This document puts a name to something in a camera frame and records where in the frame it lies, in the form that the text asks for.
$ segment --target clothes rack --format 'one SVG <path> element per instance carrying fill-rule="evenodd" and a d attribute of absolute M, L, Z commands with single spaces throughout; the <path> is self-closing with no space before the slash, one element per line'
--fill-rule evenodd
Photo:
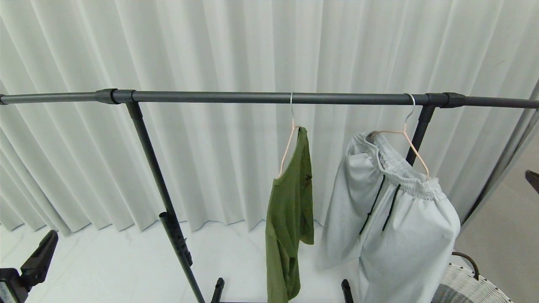
<path fill-rule="evenodd" d="M 455 108 L 460 106 L 488 106 L 511 108 L 539 108 L 539 101 L 526 99 L 467 97 L 457 93 L 427 93 L 413 95 L 416 105 L 423 106 L 418 124 L 412 139 L 416 149 L 419 149 L 425 136 L 434 110 L 439 108 Z M 327 93 L 294 93 L 295 104 L 347 104 L 347 105 L 410 105 L 410 97 L 406 94 L 327 94 Z M 1 95 L 0 105 L 28 104 L 47 102 L 86 102 L 119 105 L 126 104 L 129 115 L 133 120 L 136 132 L 146 154 L 148 164 L 154 176 L 157 188 L 163 200 L 166 211 L 159 215 L 163 227 L 174 248 L 176 256 L 189 281 L 198 303 L 205 303 L 191 269 L 193 265 L 191 253 L 185 243 L 176 212 L 170 199 L 167 185 L 159 168 L 153 146 L 144 124 L 139 102 L 194 102 L 194 103 L 241 103 L 241 104 L 288 104 L 289 93 L 235 93 L 235 92 L 150 92 L 132 89 L 102 89 L 87 93 L 52 93 L 52 94 L 23 94 Z M 416 155 L 410 148 L 406 160 L 413 164 Z M 211 303 L 221 302 L 224 280 L 217 280 Z M 352 303 L 350 285 L 343 280 L 341 287 L 344 302 Z"/>

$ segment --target white woven basket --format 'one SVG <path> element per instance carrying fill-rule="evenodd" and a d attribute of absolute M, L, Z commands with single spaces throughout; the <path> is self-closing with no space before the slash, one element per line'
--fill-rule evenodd
<path fill-rule="evenodd" d="M 474 271 L 449 263 L 449 267 L 432 299 L 433 303 L 507 303 L 512 302 L 503 291 L 479 274 L 475 262 L 467 255 L 453 255 L 468 259 Z"/>

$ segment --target drawstring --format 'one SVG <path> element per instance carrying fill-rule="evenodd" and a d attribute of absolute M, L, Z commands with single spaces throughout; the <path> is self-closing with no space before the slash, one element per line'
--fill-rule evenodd
<path fill-rule="evenodd" d="M 393 195 L 393 201 L 391 201 L 391 207 L 389 209 L 388 218 L 385 220 L 384 227 L 382 227 L 382 231 L 385 230 L 385 226 L 387 225 L 389 221 L 389 217 L 391 217 L 391 213 L 393 212 L 393 206 L 395 205 L 395 199 L 397 198 L 397 193 L 399 192 L 400 184 L 397 186 L 397 189 L 395 190 L 395 194 Z"/>
<path fill-rule="evenodd" d="M 380 188 L 378 188 L 378 193 L 376 194 L 376 198 L 374 199 L 374 203 L 372 204 L 371 211 L 367 214 L 367 220 L 365 220 L 365 223 L 363 223 L 363 227 L 361 228 L 360 235 L 363 232 L 363 229 L 365 229 L 365 226 L 367 225 L 367 222 L 369 221 L 370 216 L 372 215 L 372 211 L 374 209 L 374 205 L 376 205 L 376 201 L 378 201 L 378 196 L 380 195 L 380 192 L 382 191 L 382 186 L 385 182 L 385 175 L 382 177 L 382 182 L 380 183 Z"/>

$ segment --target curtain fold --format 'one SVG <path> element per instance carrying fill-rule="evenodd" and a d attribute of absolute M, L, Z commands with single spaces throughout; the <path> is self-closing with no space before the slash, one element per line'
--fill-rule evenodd
<path fill-rule="evenodd" d="M 528 98 L 539 79 L 538 13 L 538 1 L 3 1 L 0 93 L 116 87 Z M 208 220 L 251 228 L 265 218 L 290 105 L 141 108 L 180 220 L 193 229 Z M 409 110 L 294 105 L 308 130 L 319 222 L 350 137 L 401 129 Z M 420 153 L 461 220 L 521 114 L 435 111 Z M 163 210 L 125 106 L 2 106 L 0 127 L 0 223 L 8 229 L 143 230 Z M 405 140 L 388 139 L 406 154 Z"/>

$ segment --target tile floor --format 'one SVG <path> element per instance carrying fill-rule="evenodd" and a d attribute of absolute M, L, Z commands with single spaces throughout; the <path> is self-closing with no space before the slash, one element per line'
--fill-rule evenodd
<path fill-rule="evenodd" d="M 191 232 L 182 223 L 193 271 L 206 302 L 211 301 L 217 278 L 225 279 L 223 301 L 266 300 L 265 222 L 252 231 L 244 222 L 225 226 L 207 222 Z M 316 227 L 315 242 L 322 227 Z M 47 228 L 29 231 L 23 225 L 7 232 L 0 225 L 0 265 L 19 268 L 36 249 Z M 344 302 L 342 279 L 350 281 L 356 297 L 357 261 L 320 271 L 317 247 L 300 245 L 300 294 L 291 302 Z M 87 226 L 60 236 L 52 265 L 43 284 L 34 287 L 27 303 L 196 302 L 160 222 L 144 232 L 135 228 L 117 232 Z"/>

